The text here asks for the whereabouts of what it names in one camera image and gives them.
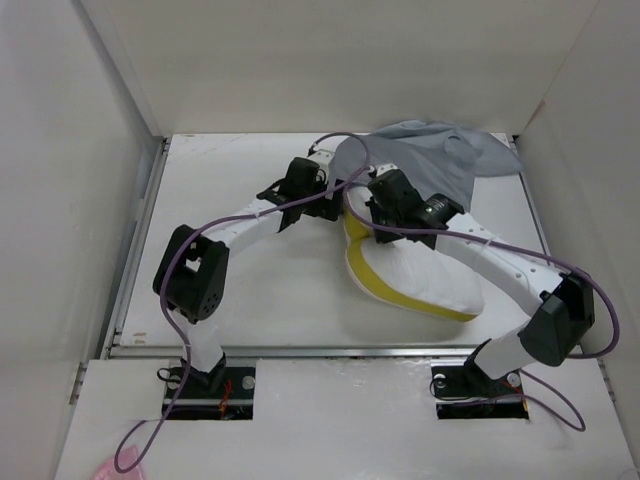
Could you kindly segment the grey pillowcase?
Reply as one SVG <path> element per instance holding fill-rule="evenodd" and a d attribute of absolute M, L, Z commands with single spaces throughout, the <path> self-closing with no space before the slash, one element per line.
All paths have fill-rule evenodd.
<path fill-rule="evenodd" d="M 493 135 L 442 122 L 406 120 L 362 137 L 347 138 L 329 162 L 330 183 L 345 181 L 363 165 L 396 165 L 422 198 L 443 194 L 471 208 L 475 179 L 515 175 L 523 164 Z"/>

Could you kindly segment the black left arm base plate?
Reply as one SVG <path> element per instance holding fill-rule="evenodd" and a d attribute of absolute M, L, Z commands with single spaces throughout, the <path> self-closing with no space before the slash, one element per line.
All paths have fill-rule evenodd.
<path fill-rule="evenodd" d="M 177 400 L 170 406 L 178 390 L 183 368 L 160 368 L 156 376 L 165 384 L 161 414 L 175 421 L 245 421 L 252 420 L 256 386 L 255 365 L 226 366 L 206 383 L 196 379 L 192 369 Z"/>

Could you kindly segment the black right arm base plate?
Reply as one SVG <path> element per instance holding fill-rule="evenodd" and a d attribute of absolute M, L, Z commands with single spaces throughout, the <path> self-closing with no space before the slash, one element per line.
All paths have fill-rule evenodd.
<path fill-rule="evenodd" d="M 517 371 L 492 380 L 472 376 L 462 365 L 436 364 L 429 390 L 439 420 L 529 419 Z"/>

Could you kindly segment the white pillow yellow edge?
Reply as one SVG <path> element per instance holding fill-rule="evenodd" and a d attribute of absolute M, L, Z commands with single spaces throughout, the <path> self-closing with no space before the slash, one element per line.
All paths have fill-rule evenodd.
<path fill-rule="evenodd" d="M 378 243 L 361 222 L 372 219 L 366 202 L 369 190 L 347 192 L 352 210 L 344 212 L 349 275 L 367 295 L 395 307 L 468 322 L 485 308 L 478 275 L 463 263 L 422 243 L 401 238 Z"/>

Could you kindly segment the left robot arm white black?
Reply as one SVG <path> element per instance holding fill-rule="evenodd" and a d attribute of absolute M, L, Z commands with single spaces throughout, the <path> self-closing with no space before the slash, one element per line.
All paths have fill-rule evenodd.
<path fill-rule="evenodd" d="M 200 231 L 177 227 L 166 246 L 152 289 L 161 309 L 183 341 L 181 366 L 172 371 L 205 397 L 223 387 L 225 354 L 213 327 L 198 324 L 221 304 L 229 261 L 258 241 L 280 233 L 302 216 L 335 221 L 343 180 L 305 157 L 294 158 L 275 181 L 239 212 Z"/>

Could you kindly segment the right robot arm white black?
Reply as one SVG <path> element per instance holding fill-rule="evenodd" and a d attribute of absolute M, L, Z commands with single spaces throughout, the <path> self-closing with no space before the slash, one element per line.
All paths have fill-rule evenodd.
<path fill-rule="evenodd" d="M 490 239 L 444 194 L 423 198 L 393 165 L 373 170 L 367 206 L 380 243 L 406 239 L 471 268 L 527 315 L 520 326 L 481 343 L 459 369 L 468 396 L 495 395 L 500 380 L 534 363 L 558 367 L 593 326 L 594 287 L 572 267 L 541 264 L 533 251 Z"/>

